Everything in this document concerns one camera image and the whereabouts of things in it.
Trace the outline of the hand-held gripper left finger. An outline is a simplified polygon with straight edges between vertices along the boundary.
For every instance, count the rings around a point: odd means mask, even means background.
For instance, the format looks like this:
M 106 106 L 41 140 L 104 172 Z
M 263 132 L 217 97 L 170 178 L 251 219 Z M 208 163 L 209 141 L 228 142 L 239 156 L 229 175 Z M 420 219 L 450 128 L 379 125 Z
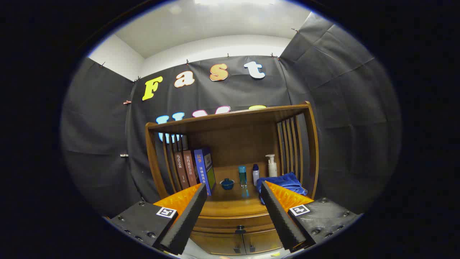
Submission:
M 108 222 L 143 245 L 179 255 L 184 252 L 206 199 L 206 186 L 200 183 L 153 204 L 138 201 Z

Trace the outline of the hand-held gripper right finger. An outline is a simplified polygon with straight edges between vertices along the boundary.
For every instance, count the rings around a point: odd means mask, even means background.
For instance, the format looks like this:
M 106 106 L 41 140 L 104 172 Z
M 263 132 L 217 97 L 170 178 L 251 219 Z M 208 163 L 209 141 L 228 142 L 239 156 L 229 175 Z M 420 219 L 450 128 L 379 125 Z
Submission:
M 260 194 L 284 249 L 290 252 L 325 243 L 363 216 L 329 198 L 312 200 L 268 181 L 262 183 Z

